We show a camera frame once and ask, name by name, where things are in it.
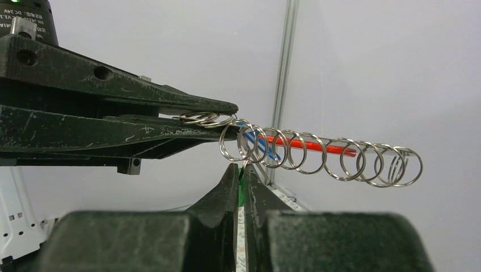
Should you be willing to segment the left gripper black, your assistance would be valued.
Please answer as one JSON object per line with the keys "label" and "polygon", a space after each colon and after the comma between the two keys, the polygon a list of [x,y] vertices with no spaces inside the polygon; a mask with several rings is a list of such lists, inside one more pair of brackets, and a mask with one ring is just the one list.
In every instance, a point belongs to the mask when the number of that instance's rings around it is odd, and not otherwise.
{"label": "left gripper black", "polygon": [[59,46],[1,37],[1,158],[8,164],[115,166],[137,175],[141,159],[219,140],[220,128],[188,125],[179,115],[237,111]]}

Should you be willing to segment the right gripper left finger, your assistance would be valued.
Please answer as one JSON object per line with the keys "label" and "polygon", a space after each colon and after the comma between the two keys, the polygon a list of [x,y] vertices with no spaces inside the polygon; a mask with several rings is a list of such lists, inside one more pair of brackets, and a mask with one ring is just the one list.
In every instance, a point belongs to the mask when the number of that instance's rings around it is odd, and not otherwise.
{"label": "right gripper left finger", "polygon": [[75,211],[57,224],[34,271],[234,271],[239,172],[184,211]]}

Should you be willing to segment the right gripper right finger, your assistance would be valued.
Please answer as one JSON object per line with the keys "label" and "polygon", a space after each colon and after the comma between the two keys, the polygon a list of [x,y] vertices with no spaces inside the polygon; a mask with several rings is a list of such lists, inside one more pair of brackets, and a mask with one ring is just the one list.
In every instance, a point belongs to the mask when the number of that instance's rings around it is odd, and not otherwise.
{"label": "right gripper right finger", "polygon": [[295,211],[243,170],[248,271],[433,271],[410,221],[390,212]]}

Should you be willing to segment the green key tag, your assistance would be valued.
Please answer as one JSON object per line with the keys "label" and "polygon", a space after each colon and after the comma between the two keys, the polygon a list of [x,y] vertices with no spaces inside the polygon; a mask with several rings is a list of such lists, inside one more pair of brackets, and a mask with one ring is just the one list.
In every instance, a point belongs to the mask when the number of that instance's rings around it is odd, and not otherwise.
{"label": "green key tag", "polygon": [[239,180],[238,184],[238,207],[243,207],[245,202],[245,192],[244,192],[244,178]]}

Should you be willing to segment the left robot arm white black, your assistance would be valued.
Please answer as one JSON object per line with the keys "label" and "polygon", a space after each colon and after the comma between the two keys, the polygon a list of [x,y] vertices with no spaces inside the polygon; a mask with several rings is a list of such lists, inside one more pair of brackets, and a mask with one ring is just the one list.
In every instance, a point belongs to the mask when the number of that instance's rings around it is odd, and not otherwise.
{"label": "left robot arm white black", "polygon": [[58,44],[49,1],[1,2],[1,270],[26,271],[47,239],[22,166],[137,175],[217,141],[234,103],[190,95]]}

